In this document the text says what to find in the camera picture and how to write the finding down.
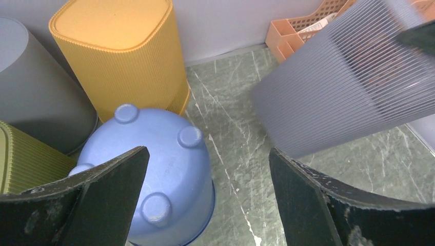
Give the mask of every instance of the plastic container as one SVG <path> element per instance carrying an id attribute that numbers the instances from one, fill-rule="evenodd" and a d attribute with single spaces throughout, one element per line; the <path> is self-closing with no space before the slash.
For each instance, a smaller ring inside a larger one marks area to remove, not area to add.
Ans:
<path id="1" fill-rule="evenodd" d="M 170 0 L 71 0 L 49 28 L 102 122 L 125 103 L 184 114 L 190 92 Z"/>
<path id="2" fill-rule="evenodd" d="M 435 18 L 435 12 L 432 11 L 435 9 L 434 0 L 409 1 L 428 21 Z M 357 0 L 323 0 L 319 8 L 311 15 L 273 20 L 267 32 L 266 44 L 281 64 L 320 30 L 298 33 L 299 31 L 332 13 L 337 13 L 336 18 L 339 17 L 356 2 Z"/>
<path id="3" fill-rule="evenodd" d="M 187 245 L 208 224 L 215 194 L 202 133 L 182 117 L 120 106 L 89 138 L 70 175 L 137 146 L 146 146 L 150 159 L 128 240 L 143 246 Z"/>
<path id="4" fill-rule="evenodd" d="M 20 22 L 0 17 L 0 35 L 0 120 L 74 152 L 97 124 L 85 92 Z"/>
<path id="5" fill-rule="evenodd" d="M 434 114 L 433 57 L 395 39 L 423 22 L 406 0 L 359 0 L 323 28 L 252 90 L 275 146 L 300 158 Z"/>
<path id="6" fill-rule="evenodd" d="M 65 178 L 75 160 L 0 121 L 0 194 Z"/>
<path id="7" fill-rule="evenodd" d="M 7 16 L 23 23 L 53 58 L 75 79 L 67 60 L 48 30 L 50 18 L 68 0 L 0 1 L 0 16 Z"/>

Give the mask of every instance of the green marble floor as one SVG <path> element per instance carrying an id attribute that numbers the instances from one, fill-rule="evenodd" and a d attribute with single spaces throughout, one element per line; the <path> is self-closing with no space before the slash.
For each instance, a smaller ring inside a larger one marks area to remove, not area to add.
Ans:
<path id="1" fill-rule="evenodd" d="M 204 132 L 217 202 L 200 245 L 286 245 L 268 154 L 272 143 L 249 100 L 253 85 L 277 67 L 267 49 L 187 68 L 186 117 Z M 300 159 L 357 188 L 435 202 L 435 158 L 406 126 Z"/>

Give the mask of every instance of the white vein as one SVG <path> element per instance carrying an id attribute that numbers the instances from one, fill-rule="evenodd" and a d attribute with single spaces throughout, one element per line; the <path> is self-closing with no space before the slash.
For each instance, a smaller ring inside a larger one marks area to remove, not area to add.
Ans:
<path id="1" fill-rule="evenodd" d="M 272 63 L 272 57 L 270 56 L 270 52 L 267 52 L 267 56 L 269 57 L 270 63 Z"/>
<path id="2" fill-rule="evenodd" d="M 251 199 L 250 199 L 250 201 L 251 201 L 251 209 L 252 209 L 252 208 L 254 208 L 254 196 L 253 196 L 253 194 L 254 194 L 254 185 L 253 185 L 253 180 L 252 179 L 249 180 L 248 182 L 249 182 L 249 194 L 250 194 L 250 197 L 251 197 Z"/>
<path id="3" fill-rule="evenodd" d="M 382 175 L 385 177 L 385 156 L 384 151 L 381 150 L 381 156 L 382 156 Z"/>
<path id="4" fill-rule="evenodd" d="M 195 94 L 193 93 L 192 88 L 190 87 L 190 85 L 189 85 L 189 90 L 190 90 L 190 93 L 192 94 L 193 100 L 195 101 L 195 106 L 196 106 L 196 108 L 198 109 L 198 112 L 200 113 L 201 118 L 202 118 L 203 121 L 204 121 L 205 128 L 208 128 L 207 123 L 206 123 L 206 121 L 205 121 L 205 117 L 204 117 L 203 113 L 201 112 L 200 106 L 198 105 L 198 102 L 196 101 Z"/>
<path id="5" fill-rule="evenodd" d="M 232 77 L 234 76 L 234 73 L 237 71 L 237 69 L 239 68 L 239 66 L 240 66 L 240 64 L 242 63 L 242 61 L 243 61 L 243 57 L 242 57 L 242 59 L 240 59 L 239 63 L 236 65 L 236 67 L 234 68 L 234 70 L 231 72 L 231 74 L 230 74 L 230 78 L 229 78 L 228 80 L 231 80 L 231 79 L 232 79 Z"/>
<path id="6" fill-rule="evenodd" d="M 251 127 L 248 125 L 248 137 L 246 138 L 246 147 L 248 148 L 248 153 L 250 152 L 249 141 L 251 140 Z"/>
<path id="7" fill-rule="evenodd" d="M 256 153 L 256 151 L 264 144 L 264 142 L 266 141 L 266 136 L 267 135 L 265 135 L 264 136 L 264 138 L 263 138 L 263 140 L 259 143 L 259 144 L 257 144 L 257 146 L 255 147 L 255 149 L 252 151 L 252 152 L 250 152 L 249 151 L 249 145 L 248 145 L 248 153 L 249 153 L 249 156 L 248 156 L 248 159 L 247 159 L 247 161 L 246 161 L 246 166 L 248 166 L 249 165 L 249 163 L 250 163 L 250 161 L 252 160 L 252 157 L 254 156 L 254 154 Z"/>
<path id="8" fill-rule="evenodd" d="M 435 178 L 433 178 L 432 202 L 435 202 Z"/>
<path id="9" fill-rule="evenodd" d="M 211 134 L 208 134 L 208 140 L 210 140 L 211 143 L 213 144 L 213 146 L 214 146 L 214 150 L 216 151 L 216 154 L 218 155 L 217 157 L 219 158 L 219 160 L 221 161 L 222 166 L 224 167 L 225 174 L 227 175 L 228 181 L 230 182 L 230 187 L 231 187 L 231 189 L 232 189 L 232 191 L 233 191 L 235 197 L 237 198 L 237 201 L 238 201 L 238 203 L 239 203 L 239 205 L 240 205 L 240 209 L 242 210 L 242 213 L 243 213 L 243 217 L 245 218 L 246 224 L 247 224 L 248 227 L 249 227 L 249 231 L 251 232 L 252 236 L 254 237 L 255 246 L 260 246 L 260 245 L 261 245 L 261 241 L 262 241 L 262 239 L 261 239 L 260 237 L 257 237 L 257 236 L 254 234 L 254 231 L 252 230 L 251 222 L 249 222 L 249 220 L 248 220 L 248 216 L 246 215 L 245 210 L 243 209 L 243 206 L 242 206 L 242 204 L 240 203 L 240 200 L 239 200 L 239 196 L 238 196 L 238 194 L 237 194 L 237 191 L 236 191 L 236 189 L 234 188 L 234 186 L 233 186 L 233 184 L 232 184 L 232 182 L 231 182 L 230 175 L 228 174 L 227 168 L 225 167 L 224 161 L 222 160 L 222 156 L 221 156 L 221 154 L 219 153 L 218 147 L 217 147 L 216 144 L 214 143 L 214 140 L 213 140 L 213 137 L 211 136 Z"/>
<path id="10" fill-rule="evenodd" d="M 385 139 L 380 134 L 375 134 L 374 136 L 379 140 L 380 143 L 382 143 L 384 145 L 384 147 L 386 149 L 389 149 L 388 145 L 385 143 Z"/>
<path id="11" fill-rule="evenodd" d="M 368 176 L 368 179 L 370 180 L 370 184 L 371 184 L 371 191 L 370 192 L 373 192 L 373 182 L 371 181 L 371 177 L 370 177 L 370 172 L 369 172 L 369 168 L 368 168 L 368 163 L 366 162 L 366 172 L 367 172 L 367 176 Z"/>
<path id="12" fill-rule="evenodd" d="M 257 72 L 257 76 L 258 76 L 259 80 L 261 80 L 261 78 L 260 78 L 260 73 L 259 73 L 259 70 L 258 70 L 258 64 L 257 64 L 257 62 L 255 61 L 254 52 L 251 51 L 251 54 L 252 54 L 252 60 L 254 60 L 255 71 Z"/>
<path id="13" fill-rule="evenodd" d="M 371 144 L 371 147 L 374 149 L 374 150 L 376 150 L 376 146 L 367 138 L 367 137 L 364 137 L 364 139 L 367 141 L 367 142 L 369 142 L 369 144 Z"/>
<path id="14" fill-rule="evenodd" d="M 269 67 L 269 62 L 267 61 L 266 58 L 266 49 L 263 49 L 263 56 L 264 56 L 264 61 L 266 62 L 266 66 Z"/>
<path id="15" fill-rule="evenodd" d="M 411 178 L 412 183 L 414 184 L 414 186 L 415 186 L 416 189 L 417 189 L 417 192 L 418 192 L 417 197 L 419 198 L 419 200 L 420 200 L 421 202 L 426 203 L 426 198 L 424 198 L 423 193 L 421 192 L 419 186 L 417 185 L 416 181 L 414 180 L 414 177 L 413 177 L 412 174 L 411 174 L 411 168 L 410 168 L 410 167 L 411 167 L 411 164 L 412 164 L 412 163 L 410 163 L 409 165 L 406 165 L 405 162 L 404 162 L 402 159 L 401 159 L 400 161 L 401 161 L 401 163 L 406 167 L 406 170 L 408 170 L 409 177 Z"/>
<path id="16" fill-rule="evenodd" d="M 275 229 L 276 232 L 276 246 L 280 245 L 279 237 L 278 237 L 278 229 Z"/>
<path id="17" fill-rule="evenodd" d="M 262 170 L 262 166 L 260 166 L 260 185 L 261 185 L 261 197 L 265 198 L 266 196 L 264 195 L 264 183 L 263 183 L 263 170 Z M 264 208 L 264 202 L 261 203 L 262 205 L 262 211 L 263 211 L 263 235 L 266 235 L 266 214 L 265 214 L 265 208 Z"/>
<path id="18" fill-rule="evenodd" d="M 406 134 L 404 132 L 402 132 L 402 130 L 400 130 L 400 128 L 397 127 L 397 130 L 403 136 L 403 140 L 405 141 L 406 149 L 408 150 L 409 155 L 412 156 L 411 149 L 409 148 L 408 136 L 406 136 Z"/>
<path id="19" fill-rule="evenodd" d="M 243 138 L 246 138 L 246 134 L 245 131 L 239 126 L 239 124 L 237 124 L 235 122 L 235 120 L 228 114 L 227 110 L 224 108 L 224 106 L 222 106 L 222 104 L 216 100 L 216 98 L 214 98 L 213 95 L 211 95 L 210 91 L 208 90 L 208 88 L 205 86 L 205 84 L 202 82 L 202 80 L 199 78 L 199 76 L 197 75 L 197 73 L 192 69 L 193 74 L 196 76 L 196 78 L 198 79 L 198 81 L 201 83 L 201 85 L 204 87 L 204 89 L 206 90 L 206 92 L 210 95 L 211 99 L 213 99 L 213 101 L 218 104 L 223 110 L 224 113 L 228 116 L 228 118 L 230 119 L 230 121 L 240 130 L 240 133 L 243 135 Z"/>
<path id="20" fill-rule="evenodd" d="M 315 155 L 313 155 L 313 157 L 311 158 L 310 163 L 308 164 L 309 166 L 312 164 L 312 162 L 314 161 Z"/>
<path id="21" fill-rule="evenodd" d="M 235 234 L 235 224 L 234 224 L 234 219 L 233 218 L 231 218 L 231 223 L 232 223 L 232 232 L 233 232 L 233 234 L 234 234 L 234 238 L 237 238 L 237 235 Z"/>
<path id="22" fill-rule="evenodd" d="M 185 114 L 186 114 L 187 118 L 189 119 L 190 123 L 195 126 L 195 123 L 192 121 L 192 118 L 190 118 L 189 112 L 187 112 L 187 110 L 186 110 Z"/>

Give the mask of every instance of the olive green ribbed container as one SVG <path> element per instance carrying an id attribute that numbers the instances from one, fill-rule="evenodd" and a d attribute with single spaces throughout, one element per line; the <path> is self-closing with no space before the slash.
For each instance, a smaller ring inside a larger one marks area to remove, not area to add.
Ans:
<path id="1" fill-rule="evenodd" d="M 0 194 L 20 193 L 68 176 L 76 161 L 0 121 Z"/>

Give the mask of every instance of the translucent gray container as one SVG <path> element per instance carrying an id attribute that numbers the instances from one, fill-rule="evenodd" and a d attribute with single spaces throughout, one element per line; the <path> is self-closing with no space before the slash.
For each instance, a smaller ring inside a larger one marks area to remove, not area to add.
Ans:
<path id="1" fill-rule="evenodd" d="M 435 60 L 394 37 L 422 24 L 408 0 L 358 0 L 252 91 L 293 158 L 435 113 Z"/>
<path id="2" fill-rule="evenodd" d="M 0 17 L 0 120 L 69 154 L 97 123 L 91 102 L 20 22 Z"/>

